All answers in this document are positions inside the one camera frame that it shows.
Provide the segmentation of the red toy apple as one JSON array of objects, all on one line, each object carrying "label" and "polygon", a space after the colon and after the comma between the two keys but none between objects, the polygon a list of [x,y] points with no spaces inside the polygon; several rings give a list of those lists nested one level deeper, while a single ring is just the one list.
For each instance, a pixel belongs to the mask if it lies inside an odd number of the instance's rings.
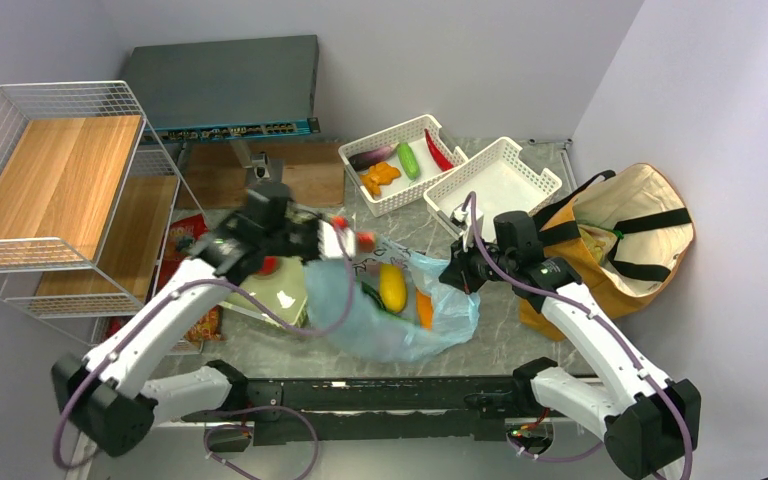
[{"label": "red toy apple", "polygon": [[257,276],[273,275],[281,266],[281,261],[277,257],[266,256],[262,262],[261,268],[256,272]]}]

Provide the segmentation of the orange toy carrot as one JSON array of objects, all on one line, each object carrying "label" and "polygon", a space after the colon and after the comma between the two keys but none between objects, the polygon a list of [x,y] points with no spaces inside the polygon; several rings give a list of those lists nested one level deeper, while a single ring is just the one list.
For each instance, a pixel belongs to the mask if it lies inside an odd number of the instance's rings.
[{"label": "orange toy carrot", "polygon": [[431,297],[417,289],[415,305],[420,327],[425,330],[431,330],[434,314]]}]

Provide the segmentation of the yellow toy lemon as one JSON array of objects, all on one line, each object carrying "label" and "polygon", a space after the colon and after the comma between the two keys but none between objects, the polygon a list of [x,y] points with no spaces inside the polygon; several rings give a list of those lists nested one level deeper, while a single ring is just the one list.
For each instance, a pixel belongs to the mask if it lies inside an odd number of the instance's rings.
[{"label": "yellow toy lemon", "polygon": [[379,295],[384,307],[393,314],[401,313],[407,304],[407,283],[403,270],[382,264],[379,270]]}]

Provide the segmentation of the green toy vegetable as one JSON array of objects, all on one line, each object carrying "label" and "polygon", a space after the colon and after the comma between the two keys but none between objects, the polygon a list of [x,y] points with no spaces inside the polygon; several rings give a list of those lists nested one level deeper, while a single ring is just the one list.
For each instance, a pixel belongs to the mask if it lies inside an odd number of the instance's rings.
[{"label": "green toy vegetable", "polygon": [[389,308],[386,306],[383,298],[376,288],[367,282],[361,282],[360,286],[364,295],[369,298],[379,310],[389,312]]}]

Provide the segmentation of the blue printed plastic grocery bag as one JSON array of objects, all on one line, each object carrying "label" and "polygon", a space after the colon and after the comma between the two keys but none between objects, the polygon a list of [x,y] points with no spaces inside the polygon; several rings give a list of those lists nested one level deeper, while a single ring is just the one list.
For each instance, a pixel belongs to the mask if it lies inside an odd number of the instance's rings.
[{"label": "blue printed plastic grocery bag", "polygon": [[[367,282],[379,289],[382,264],[403,270],[407,304],[401,313],[379,310],[361,290]],[[352,260],[355,280],[341,259],[310,262],[304,266],[309,325],[324,330],[346,314],[345,321],[327,333],[327,341],[339,350],[377,362],[424,360],[472,339],[480,318],[480,296],[442,284],[438,277],[448,262],[409,249],[388,238],[376,249]],[[420,327],[416,290],[431,297],[433,327]]]}]

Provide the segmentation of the yellow canvas tote bag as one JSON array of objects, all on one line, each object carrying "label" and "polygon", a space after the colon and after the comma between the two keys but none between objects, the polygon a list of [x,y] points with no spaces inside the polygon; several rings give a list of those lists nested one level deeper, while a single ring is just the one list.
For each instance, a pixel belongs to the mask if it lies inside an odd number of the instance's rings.
[{"label": "yellow canvas tote bag", "polygon": [[545,255],[566,260],[611,319],[648,306],[695,235],[679,193],[645,163],[603,171],[532,217]]}]

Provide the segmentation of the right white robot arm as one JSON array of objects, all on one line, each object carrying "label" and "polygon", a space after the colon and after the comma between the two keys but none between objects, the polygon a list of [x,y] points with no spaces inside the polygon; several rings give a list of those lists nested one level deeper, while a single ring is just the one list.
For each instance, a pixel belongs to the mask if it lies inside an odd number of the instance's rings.
[{"label": "right white robot arm", "polygon": [[630,479],[664,479],[671,466],[691,475],[698,445],[701,394],[688,379],[672,379],[609,321],[581,277],[560,257],[547,257],[532,218],[510,211],[494,220],[495,240],[482,240],[481,219],[455,209],[461,226],[441,282],[466,293],[504,281],[572,342],[600,379],[598,386],[541,358],[513,374],[511,401],[534,415],[557,411],[598,437]]}]

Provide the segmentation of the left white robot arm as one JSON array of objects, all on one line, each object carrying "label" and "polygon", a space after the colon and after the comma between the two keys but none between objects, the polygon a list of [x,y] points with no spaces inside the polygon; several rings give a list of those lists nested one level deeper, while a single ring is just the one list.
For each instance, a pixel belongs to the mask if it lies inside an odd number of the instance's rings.
[{"label": "left white robot arm", "polygon": [[83,357],[65,354],[51,369],[60,412],[52,441],[55,464],[68,469],[61,443],[72,424],[111,457],[132,450],[172,417],[212,410],[224,420],[247,406],[246,379],[219,362],[191,375],[150,381],[158,363],[210,309],[268,257],[302,262],[348,259],[350,230],[300,207],[290,188],[267,182],[191,246],[173,277],[124,327]]}]

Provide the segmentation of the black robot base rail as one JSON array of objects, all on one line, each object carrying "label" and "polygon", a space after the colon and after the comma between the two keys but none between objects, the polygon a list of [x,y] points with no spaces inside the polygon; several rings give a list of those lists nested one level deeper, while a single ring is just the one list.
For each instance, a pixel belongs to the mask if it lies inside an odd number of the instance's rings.
[{"label": "black robot base rail", "polygon": [[544,419],[511,375],[252,379],[237,413],[197,411],[187,422],[244,422],[256,446],[322,441],[467,437],[502,441]]}]

